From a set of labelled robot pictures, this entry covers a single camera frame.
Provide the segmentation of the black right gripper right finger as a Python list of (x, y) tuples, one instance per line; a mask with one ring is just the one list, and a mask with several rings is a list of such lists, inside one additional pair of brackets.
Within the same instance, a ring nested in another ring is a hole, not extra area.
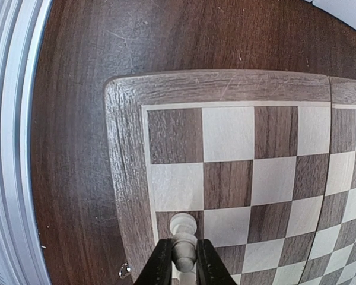
[(200, 239), (196, 246), (196, 283), (234, 284), (220, 256), (208, 239)]

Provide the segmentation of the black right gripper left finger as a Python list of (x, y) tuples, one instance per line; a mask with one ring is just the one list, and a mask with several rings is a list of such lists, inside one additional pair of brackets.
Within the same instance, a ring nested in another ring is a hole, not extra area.
[(172, 252), (172, 240), (160, 239), (134, 285), (171, 285)]

